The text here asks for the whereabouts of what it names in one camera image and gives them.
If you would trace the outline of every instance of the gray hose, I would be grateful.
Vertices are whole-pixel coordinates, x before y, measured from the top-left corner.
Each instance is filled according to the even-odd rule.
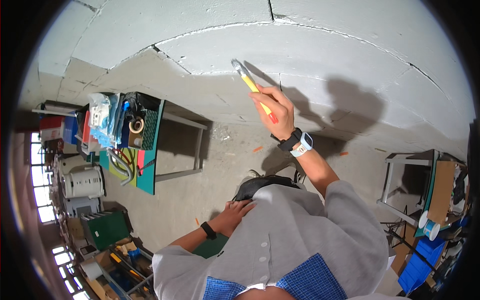
[[[108,155],[108,160],[110,161],[110,163],[112,164],[113,168],[118,172],[120,173],[121,175],[123,176],[127,176],[128,178],[122,180],[120,182],[120,185],[121,186],[124,186],[125,184],[129,183],[130,181],[133,180],[133,177],[134,177],[134,173],[133,171],[129,168],[128,164],[120,158],[120,156],[116,155],[115,152],[113,152],[113,150],[111,148],[107,148],[107,155]],[[113,162],[113,158],[115,158],[115,160],[121,164],[124,168],[119,168],[114,162]]]

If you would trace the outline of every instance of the blue checkered fabric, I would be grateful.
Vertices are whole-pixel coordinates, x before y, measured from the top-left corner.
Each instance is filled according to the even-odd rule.
[[[345,300],[347,295],[320,254],[315,254],[282,277],[276,286],[296,300]],[[203,300],[232,300],[245,290],[241,284],[207,277]]]
[[[320,254],[283,276],[276,286],[286,290],[296,300],[344,300],[347,295]]]
[[[241,284],[208,276],[203,300],[232,300],[245,289]]]

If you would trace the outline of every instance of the smartwatch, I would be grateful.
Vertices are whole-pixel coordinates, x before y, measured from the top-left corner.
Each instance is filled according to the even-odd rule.
[[[290,151],[290,153],[292,153],[294,157],[299,157],[305,152],[312,150],[313,148],[313,139],[306,132],[302,133],[300,143],[301,144],[297,147],[297,149],[293,149],[292,151]]]
[[[209,240],[216,239],[216,232],[213,231],[213,229],[210,227],[210,225],[208,225],[207,222],[203,222],[200,225],[200,227],[203,228],[203,230],[205,230],[205,233],[207,234],[207,239],[209,239]]]

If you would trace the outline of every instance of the hand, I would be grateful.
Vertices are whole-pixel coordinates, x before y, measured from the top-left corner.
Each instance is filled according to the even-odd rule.
[[[213,220],[208,221],[208,225],[216,233],[221,233],[226,237],[230,237],[237,228],[244,215],[255,207],[255,204],[246,206],[251,200],[228,201],[225,209]]]
[[[260,93],[251,92],[248,96],[252,98],[260,114],[260,119],[264,126],[279,140],[288,140],[295,131],[293,125],[293,104],[276,86],[263,87],[257,84]],[[262,102],[267,106],[278,119],[277,124],[273,124],[264,109],[260,105]]]

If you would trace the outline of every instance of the green cabinet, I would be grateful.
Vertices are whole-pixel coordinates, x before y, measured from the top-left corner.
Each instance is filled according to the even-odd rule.
[[[130,234],[121,211],[99,212],[83,216],[80,221],[85,238],[100,251]]]

